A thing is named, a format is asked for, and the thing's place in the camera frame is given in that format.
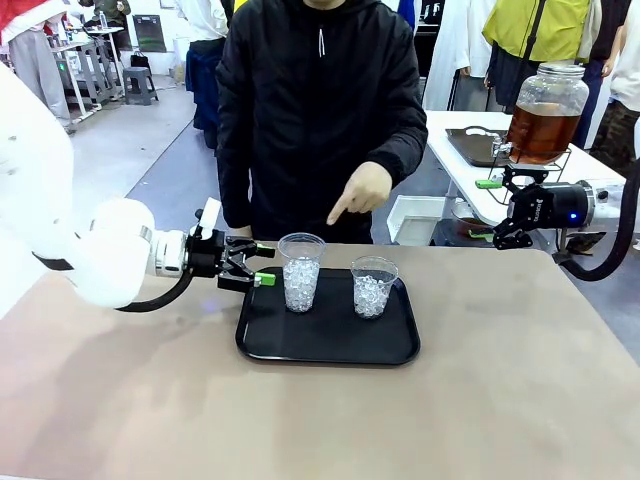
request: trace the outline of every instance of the black jacket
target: black jacket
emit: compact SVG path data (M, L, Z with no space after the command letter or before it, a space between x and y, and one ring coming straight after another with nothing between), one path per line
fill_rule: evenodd
M251 225L262 240L293 231L334 242L370 238L370 214L325 222L362 163L385 167L395 186L422 159L426 116L405 20L379 0L329 11L250 0L233 17L217 79L216 156L229 226Z

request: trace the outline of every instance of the black tray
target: black tray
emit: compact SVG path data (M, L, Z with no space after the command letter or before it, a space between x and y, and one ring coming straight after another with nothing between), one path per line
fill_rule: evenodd
M482 130L488 135L480 135L478 133L467 135L468 130ZM506 133L505 130L488 130L484 127L447 129L449 142L462 155L462 158L469 165L484 168L504 167L506 164L511 163L508 159L503 158L495 160L491 155L491 146L495 137L490 134L504 137Z
M255 360L398 366L420 350L420 337L407 289L398 279L381 317L365 320L353 309L349 270L321 269L313 307L293 313L284 303L282 268L262 270L276 275L275 287L247 293L236 343Z

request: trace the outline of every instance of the zipper pull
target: zipper pull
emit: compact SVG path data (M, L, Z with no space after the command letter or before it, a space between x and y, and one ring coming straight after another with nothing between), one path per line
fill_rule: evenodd
M318 55L320 56L320 58L325 56L324 36L322 34L322 26L320 26L320 30L318 31Z

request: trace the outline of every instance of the plastic cup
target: plastic cup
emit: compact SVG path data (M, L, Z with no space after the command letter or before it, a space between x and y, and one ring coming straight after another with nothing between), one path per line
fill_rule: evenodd
M398 267L382 257L360 257L351 264L353 305L362 318L377 318L384 312Z
M326 247L324 240L310 233L292 233L278 242L278 250L285 258L284 299L292 312L304 313L313 306Z

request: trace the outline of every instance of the white basket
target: white basket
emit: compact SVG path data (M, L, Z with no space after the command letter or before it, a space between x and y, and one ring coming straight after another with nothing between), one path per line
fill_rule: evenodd
M400 245L429 245L436 224L442 218L444 197L399 195L387 218L391 241Z

